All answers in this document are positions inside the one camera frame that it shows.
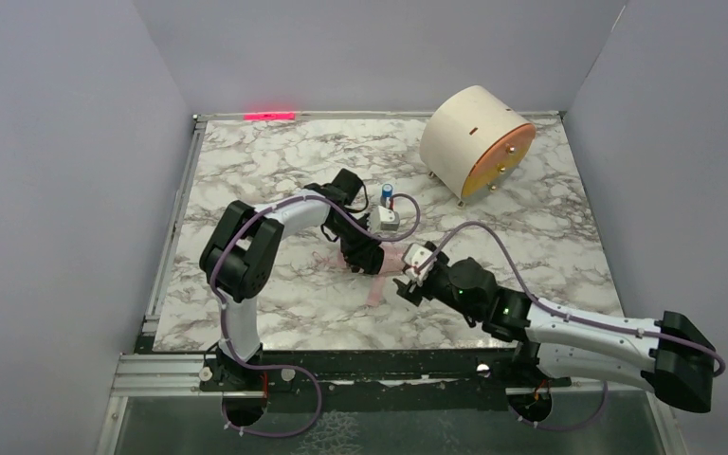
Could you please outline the pink folding umbrella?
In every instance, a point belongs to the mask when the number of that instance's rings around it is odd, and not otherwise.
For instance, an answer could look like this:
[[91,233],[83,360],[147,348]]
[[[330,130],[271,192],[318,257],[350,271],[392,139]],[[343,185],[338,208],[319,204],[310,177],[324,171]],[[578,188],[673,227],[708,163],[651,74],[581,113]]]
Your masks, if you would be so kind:
[[[383,244],[384,259],[378,271],[373,275],[373,281],[365,300],[368,307],[376,308],[380,305],[383,298],[384,287],[389,276],[400,275],[403,273],[404,263],[402,257],[407,250],[404,244]],[[335,253],[323,256],[317,251],[312,252],[315,262],[320,265],[326,265],[330,268],[344,269],[348,272],[363,274],[363,271],[356,271],[351,265],[348,265],[338,249]]]

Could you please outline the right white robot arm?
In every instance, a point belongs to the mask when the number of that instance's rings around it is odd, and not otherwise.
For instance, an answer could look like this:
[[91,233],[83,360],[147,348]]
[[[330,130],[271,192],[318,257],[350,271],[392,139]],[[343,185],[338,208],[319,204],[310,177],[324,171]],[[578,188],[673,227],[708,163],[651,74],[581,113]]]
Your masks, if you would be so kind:
[[437,300],[470,327],[518,343],[514,362],[540,379],[591,378],[653,393],[694,413],[711,409],[716,349],[685,315],[623,318],[569,308],[498,284],[472,258],[454,264],[412,244],[401,261],[398,295],[418,305]]

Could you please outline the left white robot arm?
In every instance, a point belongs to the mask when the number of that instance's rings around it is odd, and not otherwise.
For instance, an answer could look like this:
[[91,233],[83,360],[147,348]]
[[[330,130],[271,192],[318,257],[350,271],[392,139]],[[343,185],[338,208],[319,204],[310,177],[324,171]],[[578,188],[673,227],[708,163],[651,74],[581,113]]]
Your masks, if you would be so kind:
[[234,201],[227,206],[199,260],[220,301],[224,355],[245,364],[260,351],[257,297],[287,237],[317,228],[338,244],[342,262],[354,273],[382,271],[385,249],[369,234],[368,215],[352,206],[366,192],[355,173],[342,169],[331,182],[309,184],[279,202],[253,207]]

